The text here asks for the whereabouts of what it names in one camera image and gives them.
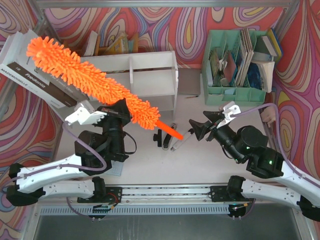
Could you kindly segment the orange microfiber duster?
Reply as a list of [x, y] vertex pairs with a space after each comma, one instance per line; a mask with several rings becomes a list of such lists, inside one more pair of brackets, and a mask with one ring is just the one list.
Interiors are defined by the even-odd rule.
[[172, 137], [183, 140], [183, 135], [160, 120], [157, 107], [143, 101], [115, 79], [107, 77], [93, 64], [81, 61], [81, 57], [64, 45], [54, 42], [48, 36], [30, 40], [26, 50], [36, 67], [55, 77], [60, 77], [68, 85], [73, 85], [84, 94], [96, 98], [102, 104], [114, 104], [125, 100], [132, 121], [146, 130], [160, 128]]

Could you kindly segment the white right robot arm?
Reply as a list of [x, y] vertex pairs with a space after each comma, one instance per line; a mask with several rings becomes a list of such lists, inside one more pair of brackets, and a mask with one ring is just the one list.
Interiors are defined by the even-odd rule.
[[232, 200], [263, 199], [286, 205], [302, 212], [313, 221], [320, 220], [320, 187], [307, 180], [307, 175], [287, 163], [278, 151], [268, 147], [268, 137], [252, 125], [234, 131], [221, 125], [223, 115], [218, 111], [204, 111], [206, 122], [189, 120], [198, 141], [216, 140], [228, 158], [246, 164], [246, 170], [260, 179], [280, 183], [273, 186], [232, 175], [226, 194]]

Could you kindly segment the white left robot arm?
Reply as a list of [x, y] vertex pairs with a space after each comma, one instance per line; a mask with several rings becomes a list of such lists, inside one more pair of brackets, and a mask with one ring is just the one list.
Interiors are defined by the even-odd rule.
[[74, 154], [47, 164], [9, 167], [6, 199], [15, 207], [28, 206], [47, 198], [79, 198], [82, 203], [105, 203], [107, 190], [100, 174], [120, 176], [131, 153], [125, 150], [123, 128], [131, 114], [125, 99], [93, 108], [84, 100], [64, 119], [63, 129], [74, 123], [93, 125], [101, 133], [85, 130], [73, 136]]

